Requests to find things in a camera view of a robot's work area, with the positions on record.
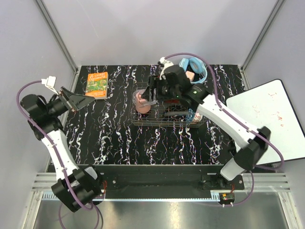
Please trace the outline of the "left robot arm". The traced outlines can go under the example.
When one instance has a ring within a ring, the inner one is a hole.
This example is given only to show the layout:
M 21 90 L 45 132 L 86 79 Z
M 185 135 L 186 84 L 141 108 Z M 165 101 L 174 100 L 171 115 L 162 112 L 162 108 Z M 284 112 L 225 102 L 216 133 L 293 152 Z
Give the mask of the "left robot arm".
M 59 116 L 68 111 L 77 112 L 95 99 L 72 93 L 65 87 L 55 97 L 47 102 L 40 95 L 29 94 L 22 99 L 17 95 L 16 101 L 35 137 L 46 146 L 51 156 L 57 180 L 51 186 L 54 195 L 72 212 L 89 209 L 87 204 L 102 193 L 103 177 L 93 165 L 85 168 L 76 165 Z

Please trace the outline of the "red floral plate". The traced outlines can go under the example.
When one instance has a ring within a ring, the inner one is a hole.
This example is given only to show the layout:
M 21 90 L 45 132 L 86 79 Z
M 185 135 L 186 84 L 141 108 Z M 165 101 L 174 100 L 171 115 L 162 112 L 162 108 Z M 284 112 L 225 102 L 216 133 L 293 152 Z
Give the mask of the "red floral plate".
M 163 103 L 169 105 L 183 105 L 179 99 L 169 99 L 169 100 L 165 100 Z

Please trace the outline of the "pink plastic cup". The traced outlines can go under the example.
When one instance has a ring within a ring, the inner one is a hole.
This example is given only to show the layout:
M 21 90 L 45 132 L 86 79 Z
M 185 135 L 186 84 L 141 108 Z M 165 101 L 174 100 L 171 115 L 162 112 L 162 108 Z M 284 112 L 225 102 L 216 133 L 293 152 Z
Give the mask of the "pink plastic cup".
M 138 113 L 146 114 L 150 111 L 151 105 L 148 101 L 141 98 L 141 94 L 143 93 L 143 90 L 137 90 L 134 93 L 134 104 L 135 109 Z

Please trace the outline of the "blue triangle patterned bowl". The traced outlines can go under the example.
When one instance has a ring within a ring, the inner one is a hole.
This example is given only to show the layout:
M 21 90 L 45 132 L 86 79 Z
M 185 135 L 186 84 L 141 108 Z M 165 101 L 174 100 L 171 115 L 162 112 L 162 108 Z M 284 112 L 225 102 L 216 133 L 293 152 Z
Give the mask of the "blue triangle patterned bowl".
M 186 115 L 186 121 L 189 123 L 198 123 L 202 120 L 203 115 L 198 112 L 193 111 L 191 108 L 188 109 L 188 114 Z

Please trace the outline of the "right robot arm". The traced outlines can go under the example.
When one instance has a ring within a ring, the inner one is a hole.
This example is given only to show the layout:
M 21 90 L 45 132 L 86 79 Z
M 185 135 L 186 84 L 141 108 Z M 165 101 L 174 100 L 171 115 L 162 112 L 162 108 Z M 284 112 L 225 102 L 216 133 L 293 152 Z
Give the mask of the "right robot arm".
M 247 125 L 245 120 L 229 110 L 203 84 L 191 82 L 179 65 L 172 62 L 158 64 L 162 71 L 160 75 L 150 76 L 141 98 L 147 102 L 177 99 L 183 106 L 213 121 L 237 143 L 239 151 L 216 177 L 218 187 L 229 188 L 236 176 L 252 170 L 267 151 L 270 129 Z

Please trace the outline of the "clear drinking glass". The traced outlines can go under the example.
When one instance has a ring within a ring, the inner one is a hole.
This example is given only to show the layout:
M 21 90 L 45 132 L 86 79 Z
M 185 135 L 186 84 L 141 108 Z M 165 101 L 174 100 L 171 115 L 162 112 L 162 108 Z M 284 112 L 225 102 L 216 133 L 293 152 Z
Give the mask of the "clear drinking glass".
M 152 93 L 152 98 L 149 98 L 148 100 L 142 97 L 144 92 L 145 89 L 140 89 L 134 91 L 132 95 L 132 102 L 135 105 L 136 111 L 140 114 L 147 114 L 152 106 L 157 103 L 155 90 Z

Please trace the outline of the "clear glass bowl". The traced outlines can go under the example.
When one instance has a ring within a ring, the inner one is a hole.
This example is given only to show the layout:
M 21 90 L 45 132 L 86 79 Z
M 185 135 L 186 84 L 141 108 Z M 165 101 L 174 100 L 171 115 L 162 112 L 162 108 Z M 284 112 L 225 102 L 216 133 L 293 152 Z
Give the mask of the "clear glass bowl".
M 170 111 L 166 112 L 164 116 L 171 117 L 171 116 L 187 116 L 189 114 L 188 111 Z

